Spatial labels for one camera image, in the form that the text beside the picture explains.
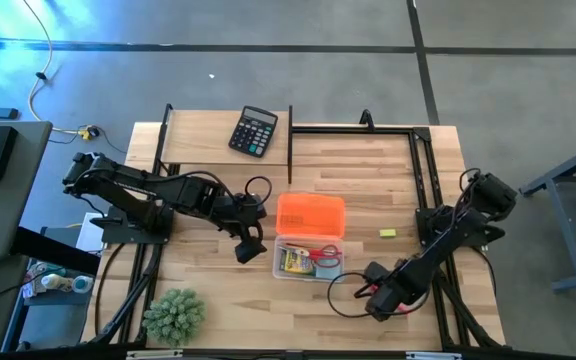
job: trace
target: container lid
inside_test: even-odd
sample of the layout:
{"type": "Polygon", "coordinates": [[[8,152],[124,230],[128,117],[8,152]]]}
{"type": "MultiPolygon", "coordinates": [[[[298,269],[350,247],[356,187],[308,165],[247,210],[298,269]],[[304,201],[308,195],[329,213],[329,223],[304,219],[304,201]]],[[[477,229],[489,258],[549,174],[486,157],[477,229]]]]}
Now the container lid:
{"type": "Polygon", "coordinates": [[[346,229],[344,199],[317,194],[279,195],[277,233],[322,235],[341,239],[346,229]]]}

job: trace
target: green plant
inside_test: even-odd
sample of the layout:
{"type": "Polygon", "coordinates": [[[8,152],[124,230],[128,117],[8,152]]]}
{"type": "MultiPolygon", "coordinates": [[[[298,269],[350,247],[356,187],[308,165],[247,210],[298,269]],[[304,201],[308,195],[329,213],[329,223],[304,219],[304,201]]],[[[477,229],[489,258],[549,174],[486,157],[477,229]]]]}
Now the green plant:
{"type": "Polygon", "coordinates": [[[170,289],[144,312],[143,326],[157,342],[179,347],[197,335],[205,313],[205,304],[194,290],[170,289]]]}

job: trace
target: concrete floor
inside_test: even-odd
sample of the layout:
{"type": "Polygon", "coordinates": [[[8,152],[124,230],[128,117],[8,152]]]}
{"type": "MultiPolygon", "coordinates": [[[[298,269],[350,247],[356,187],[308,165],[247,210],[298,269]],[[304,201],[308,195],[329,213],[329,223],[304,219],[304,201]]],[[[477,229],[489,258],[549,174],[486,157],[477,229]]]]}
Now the concrete floor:
{"type": "MultiPolygon", "coordinates": [[[[404,0],[31,4],[56,40],[413,44],[404,0]]],[[[427,46],[576,47],[576,2],[417,0],[417,5],[427,46]]],[[[0,0],[0,37],[43,39],[23,4],[13,0],[0,0]],[[4,8],[10,10],[5,17],[4,8]]],[[[23,120],[32,119],[27,92],[46,55],[0,50],[0,106],[19,108],[23,120]]],[[[467,165],[518,187],[576,152],[576,57],[429,56],[428,62],[439,120],[458,127],[467,165]]],[[[428,124],[415,55],[60,51],[53,64],[49,74],[56,75],[37,96],[37,111],[60,127],[99,124],[121,148],[127,147],[132,124],[161,121],[167,102],[186,109],[292,104],[300,122],[356,122],[369,108],[381,124],[428,124]]],[[[87,205],[63,195],[60,185],[77,151],[123,160],[103,140],[50,144],[23,225],[39,229],[80,221],[87,205]]],[[[572,275],[572,267],[548,198],[519,199],[501,226],[508,234],[490,246],[490,257],[508,344],[576,355],[576,290],[558,295],[550,290],[550,282],[572,275]],[[537,221],[537,213],[547,216],[537,221]]],[[[77,311],[83,316],[83,309],[77,311]]],[[[48,344],[49,325],[29,322],[26,340],[45,346],[73,341],[64,337],[48,344]]]]}

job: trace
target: calculator display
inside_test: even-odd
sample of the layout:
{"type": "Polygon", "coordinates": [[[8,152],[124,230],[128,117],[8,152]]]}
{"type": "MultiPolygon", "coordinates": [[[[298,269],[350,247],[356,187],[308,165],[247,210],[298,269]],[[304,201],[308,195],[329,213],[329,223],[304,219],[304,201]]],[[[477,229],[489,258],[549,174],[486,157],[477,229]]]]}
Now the calculator display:
{"type": "Polygon", "coordinates": [[[275,123],[275,118],[266,114],[262,114],[260,112],[256,112],[254,110],[250,110],[250,109],[246,109],[244,111],[244,116],[250,117],[252,119],[258,119],[261,121],[264,121],[266,123],[269,124],[274,124],[275,123]]]}

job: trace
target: black calculator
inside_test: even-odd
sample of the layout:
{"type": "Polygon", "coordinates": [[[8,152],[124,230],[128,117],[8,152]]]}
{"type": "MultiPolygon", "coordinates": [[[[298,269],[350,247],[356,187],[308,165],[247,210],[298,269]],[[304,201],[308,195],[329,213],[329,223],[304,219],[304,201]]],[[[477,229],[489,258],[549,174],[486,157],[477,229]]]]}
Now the black calculator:
{"type": "Polygon", "coordinates": [[[262,157],[268,149],[277,125],[277,115],[253,106],[244,106],[229,146],[254,157],[262,157]]]}

